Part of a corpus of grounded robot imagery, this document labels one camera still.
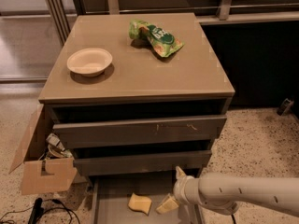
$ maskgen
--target snack bag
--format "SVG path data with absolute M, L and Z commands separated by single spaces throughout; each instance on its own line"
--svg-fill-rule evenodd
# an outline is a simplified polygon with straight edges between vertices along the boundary
M 168 57 L 184 46 L 167 31 L 142 20 L 131 20 L 129 36 L 131 39 L 148 40 L 161 57 Z

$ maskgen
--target bowl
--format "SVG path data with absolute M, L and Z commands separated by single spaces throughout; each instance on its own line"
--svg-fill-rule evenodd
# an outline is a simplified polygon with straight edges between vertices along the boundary
M 99 76 L 112 63 L 112 55 L 105 49 L 82 49 L 67 60 L 67 68 L 85 77 Z

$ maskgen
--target open cardboard box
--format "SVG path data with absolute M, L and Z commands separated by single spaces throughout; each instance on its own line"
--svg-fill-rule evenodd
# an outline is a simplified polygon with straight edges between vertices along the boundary
M 24 163 L 21 194 L 40 194 L 69 190 L 77 175 L 73 158 L 40 161 L 51 133 L 53 121 L 43 105 L 32 114 L 16 151 L 9 173 Z

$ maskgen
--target floor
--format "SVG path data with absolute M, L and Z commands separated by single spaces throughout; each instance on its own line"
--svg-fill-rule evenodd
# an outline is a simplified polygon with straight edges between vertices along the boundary
M 45 18 L 2 19 L 0 38 L 1 77 L 46 76 L 60 50 L 55 30 Z M 47 200 L 60 199 L 76 212 L 80 223 L 90 223 L 92 195 L 87 191 L 86 183 L 73 184 L 65 192 L 22 196 L 23 166 L 8 173 L 30 116 L 38 105 L 37 97 L 42 87 L 43 84 L 0 84 L 0 218 L 6 212 L 32 207 L 36 198 L 41 197 L 45 200 L 45 209 L 57 207 Z M 239 177 L 299 177 L 299 121 L 292 113 L 279 116 L 276 111 L 275 108 L 230 109 L 203 174 L 220 172 Z M 30 214 L 31 209 L 9 214 L 1 221 L 12 219 L 15 223 L 27 223 Z M 233 223 L 230 217 L 208 210 L 203 210 L 203 214 L 206 224 Z M 66 212 L 57 210 L 47 213 L 39 223 L 68 223 L 69 219 Z M 235 219 L 237 224 L 292 224 L 299 221 L 298 217 L 249 203 L 241 204 Z

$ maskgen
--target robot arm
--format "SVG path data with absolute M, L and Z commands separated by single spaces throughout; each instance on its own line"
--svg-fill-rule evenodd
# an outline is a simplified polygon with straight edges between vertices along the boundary
M 233 177 L 215 173 L 194 178 L 177 167 L 174 195 L 164 200 L 162 206 L 166 201 L 172 202 L 173 207 L 174 203 L 199 204 L 224 215 L 235 213 L 239 202 L 245 202 L 299 217 L 299 178 Z

